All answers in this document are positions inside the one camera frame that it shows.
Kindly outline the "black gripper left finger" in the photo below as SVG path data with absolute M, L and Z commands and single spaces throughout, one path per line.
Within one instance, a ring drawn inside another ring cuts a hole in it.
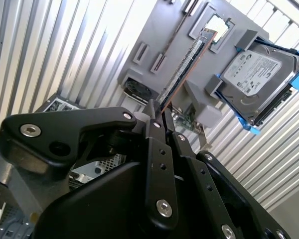
M 129 162 L 173 164 L 159 104 L 13 115 L 0 126 L 0 195 L 34 220 L 55 200 Z

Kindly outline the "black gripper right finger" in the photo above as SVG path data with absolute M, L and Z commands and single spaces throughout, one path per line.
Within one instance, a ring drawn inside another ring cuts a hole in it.
M 175 171 L 183 178 L 181 206 L 191 239 L 289 239 L 287 231 L 208 151 L 195 154 L 164 111 Z

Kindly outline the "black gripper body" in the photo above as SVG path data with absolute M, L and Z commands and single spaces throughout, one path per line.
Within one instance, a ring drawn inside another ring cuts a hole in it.
M 62 196 L 40 216 L 34 239 L 213 239 L 197 196 L 173 164 L 129 162 Z

